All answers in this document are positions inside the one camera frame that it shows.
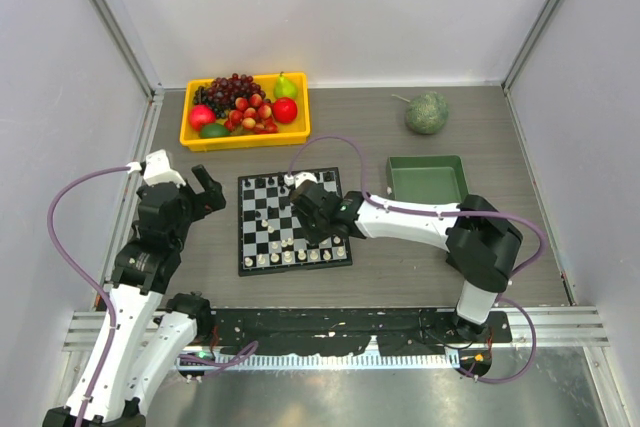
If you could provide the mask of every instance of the pear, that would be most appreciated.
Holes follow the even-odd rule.
[[[295,99],[296,95],[298,95],[298,88],[296,84],[284,76],[284,72],[280,72],[280,75],[276,79],[276,86],[273,88],[273,95],[276,99],[280,97]]]

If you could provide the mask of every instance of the metal floor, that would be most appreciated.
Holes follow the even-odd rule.
[[[489,377],[513,374],[528,355],[528,349],[494,350]],[[169,378],[165,385],[151,404],[147,425],[607,425],[580,348],[539,349],[527,375],[506,385],[474,383],[450,369],[225,372],[202,384]]]
[[[424,89],[323,89],[310,91],[312,137],[341,134],[355,139],[367,155],[368,184],[386,191],[385,163],[394,155],[461,156],[472,193],[498,209],[542,224],[541,213],[520,150],[509,108],[499,87],[437,89],[451,114],[434,136],[412,134],[404,126],[403,102]],[[352,241],[354,265],[317,271],[240,278],[237,274],[238,176],[282,171],[298,149],[270,147],[192,153],[178,137],[184,92],[165,94],[152,149],[173,154],[174,168],[190,175],[202,163],[224,186],[227,208],[191,228],[182,265],[165,298],[198,290],[220,307],[409,307],[455,305],[462,278],[444,263],[444,252],[395,239]],[[299,167],[340,168],[343,191],[359,188],[359,165],[349,146],[316,144]],[[525,232],[521,258],[537,241]],[[552,254],[526,269],[509,288],[509,297],[525,306],[567,304]]]

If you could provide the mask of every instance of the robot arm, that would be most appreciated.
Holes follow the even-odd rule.
[[[84,413],[83,426],[142,427],[144,415],[160,382],[182,349],[197,336],[211,332],[209,301],[178,294],[167,304],[154,339],[137,358],[142,336],[160,305],[193,222],[226,205],[222,186],[199,165],[192,169],[203,192],[196,194],[171,169],[164,150],[149,154],[142,164],[146,185],[137,192],[138,220],[133,237],[120,250],[111,276],[110,298],[116,310],[113,343]],[[50,410],[44,427],[72,427],[97,370],[111,327],[105,318],[80,382],[66,406]]]
[[[422,242],[448,252],[447,263],[465,279],[454,316],[458,334],[469,341],[487,337],[486,320],[496,297],[507,288],[522,234],[509,221],[479,217],[430,217],[394,211],[496,211],[484,198],[468,195],[461,204],[423,205],[371,196],[384,208],[366,202],[362,193],[340,198],[327,192],[308,172],[293,179],[290,201],[308,242],[331,235],[361,239],[393,237]]]

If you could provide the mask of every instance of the red apple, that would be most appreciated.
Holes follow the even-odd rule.
[[[260,107],[262,105],[262,97],[260,97],[260,94],[253,94],[249,97],[249,105],[251,107]]]
[[[298,106],[288,97],[280,97],[273,104],[273,116],[278,122],[290,124],[298,116]]]
[[[256,112],[256,109],[254,109],[253,107],[249,107],[244,111],[243,116],[245,119],[255,119],[258,117],[258,113]]]
[[[251,117],[249,117],[248,119],[244,119],[242,121],[242,127],[244,127],[247,130],[253,130],[255,126],[256,126],[256,121]]]
[[[269,104],[262,104],[258,107],[258,115],[261,119],[268,119],[271,117],[271,106]]]
[[[231,112],[229,112],[229,120],[236,125],[242,122],[243,118],[244,116],[242,115],[242,111],[240,110],[232,110]]]
[[[189,112],[189,124],[193,130],[200,132],[200,129],[207,124],[213,124],[216,121],[216,114],[206,105],[194,105]]]
[[[236,99],[236,109],[240,112],[244,112],[249,107],[249,101],[244,97],[238,97]]]

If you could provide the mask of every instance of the yellow tray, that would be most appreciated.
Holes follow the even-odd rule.
[[[262,90],[275,102],[273,87],[280,74],[254,75],[253,81],[260,84]],[[309,112],[309,92],[307,90],[307,76],[302,72],[285,72],[284,74],[298,87],[298,96],[293,99],[298,104],[298,117],[290,124],[278,124],[277,134],[243,134],[215,139],[201,139],[198,132],[189,124],[189,112],[193,107],[193,97],[200,86],[207,86],[213,79],[192,80],[187,84],[187,95],[184,99],[182,111],[182,126],[180,127],[180,143],[193,152],[207,152],[210,150],[242,149],[247,147],[265,147],[273,145],[304,144],[311,134],[311,113]],[[218,120],[223,124],[226,119]]]

